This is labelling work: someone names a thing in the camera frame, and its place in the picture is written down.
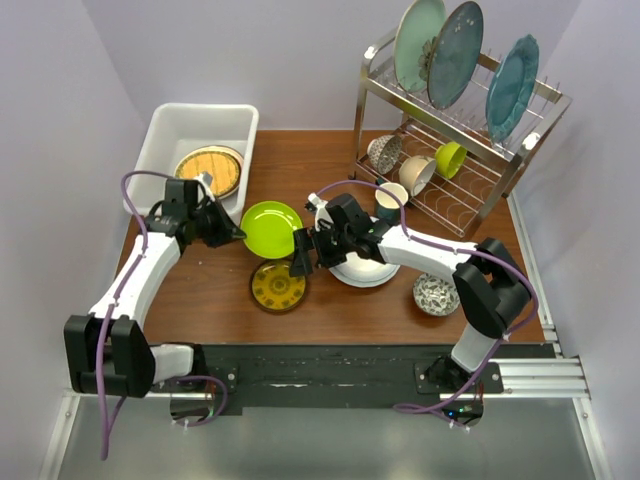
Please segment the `lime green plate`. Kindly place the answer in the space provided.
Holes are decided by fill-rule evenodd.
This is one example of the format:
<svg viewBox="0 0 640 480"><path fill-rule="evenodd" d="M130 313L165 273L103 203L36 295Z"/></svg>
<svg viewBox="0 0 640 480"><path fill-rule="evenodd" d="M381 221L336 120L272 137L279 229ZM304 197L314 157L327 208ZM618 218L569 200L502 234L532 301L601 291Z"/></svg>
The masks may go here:
<svg viewBox="0 0 640 480"><path fill-rule="evenodd" d="M281 259L294 252L294 232L303 227L297 212L273 200L258 202L247 209L240 228L246 233L246 248L264 259Z"/></svg>

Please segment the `yellow black patterned plate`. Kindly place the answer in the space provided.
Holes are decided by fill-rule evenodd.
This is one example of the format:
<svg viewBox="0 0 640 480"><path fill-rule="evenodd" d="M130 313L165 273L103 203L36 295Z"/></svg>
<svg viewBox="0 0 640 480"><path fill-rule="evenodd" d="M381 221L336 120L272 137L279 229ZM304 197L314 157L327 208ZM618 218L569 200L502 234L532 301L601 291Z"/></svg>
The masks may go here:
<svg viewBox="0 0 640 480"><path fill-rule="evenodd" d="M305 276L291 276L291 266L289 259L265 260L253 271L249 291L262 310L284 314L305 299L309 283Z"/></svg>

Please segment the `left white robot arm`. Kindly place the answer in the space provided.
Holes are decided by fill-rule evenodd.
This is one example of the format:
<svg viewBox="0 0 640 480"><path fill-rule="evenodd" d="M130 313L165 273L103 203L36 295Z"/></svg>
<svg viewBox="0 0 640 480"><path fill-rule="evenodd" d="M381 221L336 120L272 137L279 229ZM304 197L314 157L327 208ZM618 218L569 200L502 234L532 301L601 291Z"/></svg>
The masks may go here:
<svg viewBox="0 0 640 480"><path fill-rule="evenodd" d="M185 392L200 390L207 368L200 346L168 343L152 346L143 333L159 287L187 246L200 240L210 248L245 238L210 186L209 172L193 179L169 177L164 197L146 216L114 283L85 315L64 326L64 342L74 391L144 397L172 379Z"/></svg>

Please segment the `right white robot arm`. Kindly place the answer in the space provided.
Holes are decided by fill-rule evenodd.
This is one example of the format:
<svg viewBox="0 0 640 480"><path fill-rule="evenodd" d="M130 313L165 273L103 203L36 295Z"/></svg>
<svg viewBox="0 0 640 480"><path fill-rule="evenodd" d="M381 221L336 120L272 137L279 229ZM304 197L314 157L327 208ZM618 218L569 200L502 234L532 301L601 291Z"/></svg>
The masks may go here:
<svg viewBox="0 0 640 480"><path fill-rule="evenodd" d="M502 242L452 242L409 229L400 219L372 217L350 194L325 202L311 195L315 224L293 232L292 276L337 267L350 253L378 264L405 266L454 286L467 325L451 352L425 371L432 384L469 392L498 342L535 298L526 276Z"/></svg>

